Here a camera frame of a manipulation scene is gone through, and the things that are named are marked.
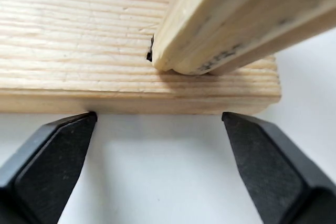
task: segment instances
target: white background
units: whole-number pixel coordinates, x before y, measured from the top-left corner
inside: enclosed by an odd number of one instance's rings
[[[277,54],[275,122],[336,181],[336,30]],[[66,115],[0,114],[0,165]],[[220,116],[101,115],[60,224],[260,224]]]

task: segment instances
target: black marking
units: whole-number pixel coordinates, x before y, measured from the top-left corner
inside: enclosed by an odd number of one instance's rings
[[[284,25],[291,23],[292,21],[293,21],[292,18],[283,18],[278,22],[278,24],[279,26],[284,26]]]
[[[207,71],[212,69],[215,65],[217,65],[219,62],[221,62],[223,59],[230,57],[232,55],[235,55],[238,50],[242,49],[242,44],[236,44],[232,47],[229,51],[223,51],[219,55],[214,56],[210,61],[204,63],[202,66],[200,66],[197,70],[198,71]]]
[[[149,48],[149,52],[147,53],[147,57],[146,57],[146,59],[149,60],[150,62],[152,62],[152,60],[153,60],[153,58],[152,58],[152,56],[153,56],[153,52],[152,52],[153,43],[154,43],[154,35],[151,38],[151,47]]]

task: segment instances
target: wooden stick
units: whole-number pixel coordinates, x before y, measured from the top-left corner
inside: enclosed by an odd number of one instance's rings
[[[242,55],[334,8],[336,0],[174,0],[154,35],[153,65],[183,74],[203,74],[229,62],[235,63],[228,69],[236,68],[251,62],[238,60]],[[335,19],[322,30],[333,27]],[[320,30],[307,29],[309,34],[300,39]],[[300,41],[292,37],[284,46]],[[268,53],[283,48],[275,42],[268,45]]]
[[[336,9],[319,16],[246,54],[236,57],[219,68],[212,70],[210,73],[217,76],[223,75],[256,61],[263,56],[270,55],[275,51],[280,51],[305,39],[327,31],[331,27],[336,26],[335,17]]]

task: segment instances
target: wood surface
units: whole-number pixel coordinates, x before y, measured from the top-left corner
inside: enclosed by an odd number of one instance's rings
[[[145,59],[170,0],[0,0],[0,111],[252,114],[280,98],[274,57],[224,76]]]
[[[336,16],[322,28],[313,21],[334,9],[336,0],[173,0],[154,34],[153,65],[227,72],[334,27]]]

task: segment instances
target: light wood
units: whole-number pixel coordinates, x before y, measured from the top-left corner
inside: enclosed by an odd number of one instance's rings
[[[251,62],[254,62],[260,57],[269,55],[274,51],[280,51],[284,48],[290,47],[296,43],[299,43],[305,39],[320,34],[330,27],[336,26],[336,9],[327,12],[263,45],[256,49],[243,54],[228,63],[212,70],[210,73],[221,76],[225,73],[229,73],[237,68],[243,67]]]
[[[225,76],[145,59],[170,0],[0,0],[0,111],[252,114],[280,98],[274,57]]]
[[[323,29],[311,23],[335,8],[336,0],[174,0],[154,35],[153,65],[183,74],[237,68],[334,27],[336,16]]]

